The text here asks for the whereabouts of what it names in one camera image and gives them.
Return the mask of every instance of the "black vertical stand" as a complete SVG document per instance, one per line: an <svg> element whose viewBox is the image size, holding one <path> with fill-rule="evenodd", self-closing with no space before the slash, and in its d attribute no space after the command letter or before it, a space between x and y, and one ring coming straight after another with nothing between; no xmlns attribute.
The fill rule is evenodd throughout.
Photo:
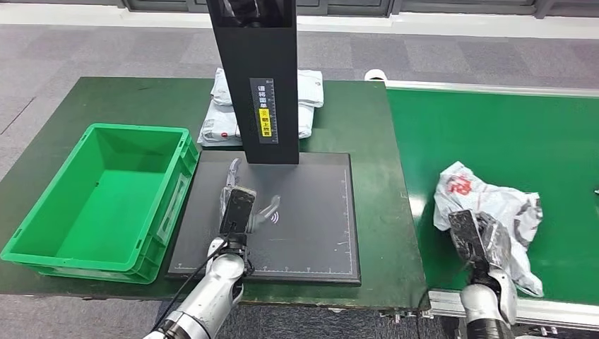
<svg viewBox="0 0 599 339"><path fill-rule="evenodd" d="M244 151L252 164L297 164L295 0L208 0Z"/></svg>

